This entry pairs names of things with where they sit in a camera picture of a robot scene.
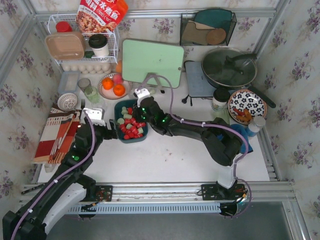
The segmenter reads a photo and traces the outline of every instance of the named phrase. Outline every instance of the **rectangular food container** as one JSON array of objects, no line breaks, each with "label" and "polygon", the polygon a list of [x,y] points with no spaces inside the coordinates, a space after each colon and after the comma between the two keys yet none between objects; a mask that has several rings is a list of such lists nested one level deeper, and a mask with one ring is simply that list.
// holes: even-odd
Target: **rectangular food container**
[{"label": "rectangular food container", "polygon": [[120,118],[123,118],[123,115],[121,114],[122,107],[132,108],[135,103],[137,103],[136,99],[130,99],[130,100],[120,101],[114,106],[114,121],[116,123],[116,130],[117,130],[118,137],[119,137],[120,141],[123,142],[124,144],[132,144],[132,143],[141,142],[146,139],[147,134],[148,134],[148,124],[146,124],[146,126],[144,126],[142,128],[143,129],[143,137],[140,137],[140,138],[132,138],[132,139],[126,140],[124,138],[125,134],[119,129],[119,124],[117,123],[117,120]]}]

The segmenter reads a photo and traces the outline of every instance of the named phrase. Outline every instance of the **patterned bowl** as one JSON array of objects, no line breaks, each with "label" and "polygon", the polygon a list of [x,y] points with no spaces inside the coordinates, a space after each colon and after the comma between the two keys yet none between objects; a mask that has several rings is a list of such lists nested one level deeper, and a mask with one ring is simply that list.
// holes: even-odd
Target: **patterned bowl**
[{"label": "patterned bowl", "polygon": [[248,109],[253,118],[255,116],[265,118],[267,115],[267,104],[257,94],[248,89],[240,89],[234,92],[228,101],[228,110],[231,117],[240,124],[248,125],[249,122],[236,118],[238,114],[234,111],[234,108],[241,112]]},{"label": "patterned bowl", "polygon": [[131,81],[123,81],[122,85],[125,88],[125,93],[122,96],[115,95],[114,88],[111,88],[110,90],[105,90],[104,87],[102,86],[103,79],[105,79],[105,78],[112,79],[115,74],[117,74],[117,73],[111,73],[111,74],[103,77],[98,84],[98,92],[105,99],[109,99],[109,100],[121,99],[124,96],[126,96],[128,93],[130,93],[130,91],[132,89],[132,82]]}]

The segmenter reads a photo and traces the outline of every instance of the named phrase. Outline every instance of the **white countertop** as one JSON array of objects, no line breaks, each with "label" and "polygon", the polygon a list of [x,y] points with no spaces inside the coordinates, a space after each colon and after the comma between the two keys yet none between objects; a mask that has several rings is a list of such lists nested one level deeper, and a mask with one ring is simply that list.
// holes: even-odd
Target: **white countertop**
[{"label": "white countertop", "polygon": [[[92,85],[97,86],[104,74],[83,74],[81,77],[89,78]],[[171,91],[165,90],[165,94],[157,92],[154,99],[164,112],[169,112]],[[197,121],[213,120],[210,100],[193,98],[193,106],[190,106],[190,99],[186,104],[181,102],[187,95],[186,74],[182,73],[180,85],[174,89],[174,114]],[[126,99],[128,96],[106,100],[106,122],[114,118],[115,104]],[[238,163],[236,175],[246,181],[269,181],[258,138],[255,136],[249,142],[253,152]],[[38,182],[47,182],[54,172],[46,173],[42,167]],[[182,136],[162,136],[149,126],[149,133],[141,142],[125,144],[118,139],[105,140],[85,174],[97,183],[215,182],[218,179],[218,164],[201,141]]]}]

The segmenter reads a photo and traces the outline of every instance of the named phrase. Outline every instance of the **green cutting board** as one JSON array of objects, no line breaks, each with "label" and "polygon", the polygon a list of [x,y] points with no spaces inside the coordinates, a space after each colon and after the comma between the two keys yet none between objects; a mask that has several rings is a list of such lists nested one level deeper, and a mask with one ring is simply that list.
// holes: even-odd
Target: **green cutting board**
[{"label": "green cutting board", "polygon": [[[126,39],[122,47],[122,78],[129,82],[142,83],[148,73],[166,77],[173,88],[180,82],[184,49],[163,43]],[[166,80],[159,78],[163,87]],[[148,84],[157,85],[154,78]]]}]

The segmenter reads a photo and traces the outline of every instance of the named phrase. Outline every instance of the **black lid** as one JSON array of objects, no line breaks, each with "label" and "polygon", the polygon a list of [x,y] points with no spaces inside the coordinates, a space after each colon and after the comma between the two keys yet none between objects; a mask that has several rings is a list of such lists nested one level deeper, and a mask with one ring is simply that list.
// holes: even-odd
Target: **black lid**
[{"label": "black lid", "polygon": [[89,38],[89,46],[93,49],[100,49],[107,45],[108,39],[102,34],[94,34]]},{"label": "black lid", "polygon": [[213,92],[213,97],[222,103],[228,102],[230,93],[226,88],[219,87]]}]

